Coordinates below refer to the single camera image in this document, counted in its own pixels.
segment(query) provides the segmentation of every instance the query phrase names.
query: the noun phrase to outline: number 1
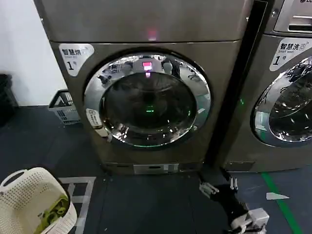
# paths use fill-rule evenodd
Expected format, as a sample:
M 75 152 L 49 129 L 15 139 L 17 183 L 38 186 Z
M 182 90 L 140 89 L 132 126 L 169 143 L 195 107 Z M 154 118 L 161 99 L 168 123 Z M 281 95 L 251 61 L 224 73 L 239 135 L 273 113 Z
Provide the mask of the number 1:
M 275 63 L 273 63 L 273 65 L 278 65 L 279 58 L 280 58 L 280 56 L 276 56 L 276 61 L 275 61 Z
M 67 62 L 69 65 L 69 70 L 73 70 L 72 65 L 70 64 L 70 62 Z

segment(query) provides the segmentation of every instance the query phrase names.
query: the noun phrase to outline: black floor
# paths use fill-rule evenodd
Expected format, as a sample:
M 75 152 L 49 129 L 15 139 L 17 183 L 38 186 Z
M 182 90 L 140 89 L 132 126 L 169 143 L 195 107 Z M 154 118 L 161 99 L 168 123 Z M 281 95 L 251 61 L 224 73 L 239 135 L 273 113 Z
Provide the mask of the black floor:
M 43 165 L 60 178 L 96 177 L 84 233 L 107 234 L 207 234 L 227 228 L 221 207 L 198 190 L 195 173 L 155 176 L 108 175 L 100 167 L 89 136 L 81 124 L 64 126 L 46 107 L 21 108 L 0 128 L 0 181 L 10 173 Z M 223 182 L 219 173 L 205 168 L 206 179 Z M 264 208 L 270 215 L 268 233 L 311 233 L 312 167 L 269 173 L 299 225 L 291 230 L 261 174 L 240 173 L 239 197 L 249 208 Z M 87 184 L 75 184 L 74 196 Z M 75 203 L 78 213 L 81 203 Z M 79 234 L 78 227 L 72 233 Z

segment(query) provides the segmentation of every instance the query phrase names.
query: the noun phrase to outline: washing machine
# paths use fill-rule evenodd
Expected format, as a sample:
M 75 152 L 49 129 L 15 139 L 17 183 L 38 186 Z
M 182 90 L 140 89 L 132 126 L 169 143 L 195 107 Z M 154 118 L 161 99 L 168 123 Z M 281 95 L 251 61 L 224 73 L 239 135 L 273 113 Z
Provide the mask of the washing machine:
M 201 167 L 250 0 L 35 4 L 105 169 L 157 174 Z
M 276 0 L 269 10 L 217 154 L 231 171 L 312 164 L 312 2 Z

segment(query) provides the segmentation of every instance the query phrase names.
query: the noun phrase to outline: green floor line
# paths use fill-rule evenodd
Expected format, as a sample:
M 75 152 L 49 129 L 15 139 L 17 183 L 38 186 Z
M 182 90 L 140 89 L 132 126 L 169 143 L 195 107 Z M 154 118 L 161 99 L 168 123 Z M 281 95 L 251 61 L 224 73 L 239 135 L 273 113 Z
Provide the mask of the green floor line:
M 261 173 L 264 181 L 267 183 L 267 186 L 269 187 L 270 191 L 272 193 L 279 193 L 277 186 L 272 181 L 272 178 L 269 176 L 268 173 Z M 299 227 L 297 221 L 295 220 L 293 214 L 291 213 L 289 207 L 286 205 L 286 203 L 283 200 L 276 200 L 280 210 L 282 211 L 284 217 L 286 218 L 292 232 L 294 234 L 302 234 L 302 230 Z

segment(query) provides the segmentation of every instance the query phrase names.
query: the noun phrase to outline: machine door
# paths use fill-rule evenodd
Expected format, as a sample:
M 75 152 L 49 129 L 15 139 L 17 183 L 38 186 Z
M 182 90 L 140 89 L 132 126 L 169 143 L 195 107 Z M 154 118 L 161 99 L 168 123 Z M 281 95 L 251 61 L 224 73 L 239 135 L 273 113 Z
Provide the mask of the machine door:
M 94 130 L 111 143 L 160 147 L 204 125 L 211 91 L 202 69 L 181 55 L 127 53 L 92 74 L 84 106 Z
M 252 116 L 266 144 L 297 147 L 312 139 L 312 57 L 281 73 L 263 92 Z

